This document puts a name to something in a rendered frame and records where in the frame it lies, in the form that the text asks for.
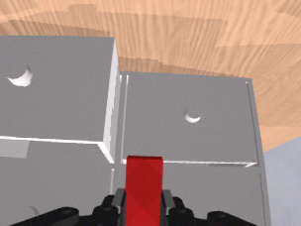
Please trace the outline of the grey chest of drawers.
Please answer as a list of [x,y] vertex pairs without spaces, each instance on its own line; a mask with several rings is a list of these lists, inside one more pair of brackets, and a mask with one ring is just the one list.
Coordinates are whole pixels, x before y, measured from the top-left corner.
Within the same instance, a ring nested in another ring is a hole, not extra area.
[[119,113],[116,136],[115,161],[110,163],[90,163],[90,162],[71,162],[71,161],[54,161],[54,160],[38,160],[38,159],[23,159],[23,158],[9,158],[0,157],[0,163],[25,164],[25,165],[40,165],[40,166],[55,166],[55,167],[72,167],[72,168],[90,168],[90,169],[111,169],[113,174],[112,195],[115,195],[117,188],[119,188],[120,169],[125,170],[126,164],[123,163],[123,146],[124,146],[124,131],[125,131],[125,117],[127,104],[127,90],[129,75],[136,76],[157,76],[157,77],[176,77],[176,78],[194,78],[194,79],[211,79],[211,80],[227,80],[227,81],[241,81],[247,83],[251,119],[255,140],[257,164],[249,167],[204,167],[204,166],[163,166],[163,170],[186,170],[186,171],[259,171],[263,218],[264,226],[271,226],[269,199],[267,190],[267,181],[264,165],[264,157],[262,150],[261,135],[258,123],[258,116],[252,86],[251,78],[243,77],[228,77],[228,76],[214,76],[214,75],[198,75],[198,74],[181,74],[181,73],[163,73],[163,72],[143,72],[143,71],[120,71],[121,90],[119,101]]

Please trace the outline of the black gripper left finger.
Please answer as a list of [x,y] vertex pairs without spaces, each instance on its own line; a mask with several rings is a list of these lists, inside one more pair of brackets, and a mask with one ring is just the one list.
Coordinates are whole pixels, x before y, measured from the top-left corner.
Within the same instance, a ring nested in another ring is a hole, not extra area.
[[10,226],[126,226],[126,199],[126,189],[117,188],[115,195],[106,196],[94,208],[92,216],[79,216],[77,208],[61,207]]

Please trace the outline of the red and white eraser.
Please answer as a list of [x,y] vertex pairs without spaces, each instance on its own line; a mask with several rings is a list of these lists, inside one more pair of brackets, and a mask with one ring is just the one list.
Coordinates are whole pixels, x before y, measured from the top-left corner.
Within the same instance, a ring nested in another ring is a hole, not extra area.
[[162,157],[127,156],[126,226],[159,226]]

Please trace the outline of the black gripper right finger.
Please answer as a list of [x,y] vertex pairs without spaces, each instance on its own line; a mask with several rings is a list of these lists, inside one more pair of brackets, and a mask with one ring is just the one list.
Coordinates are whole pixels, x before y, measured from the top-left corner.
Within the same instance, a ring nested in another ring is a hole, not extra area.
[[[175,207],[178,206],[178,207]],[[182,207],[183,206],[183,207]],[[184,219],[179,219],[184,218]],[[200,223],[201,222],[201,223]],[[182,199],[171,195],[170,189],[160,194],[159,226],[257,226],[223,211],[212,211],[207,219],[195,218]]]

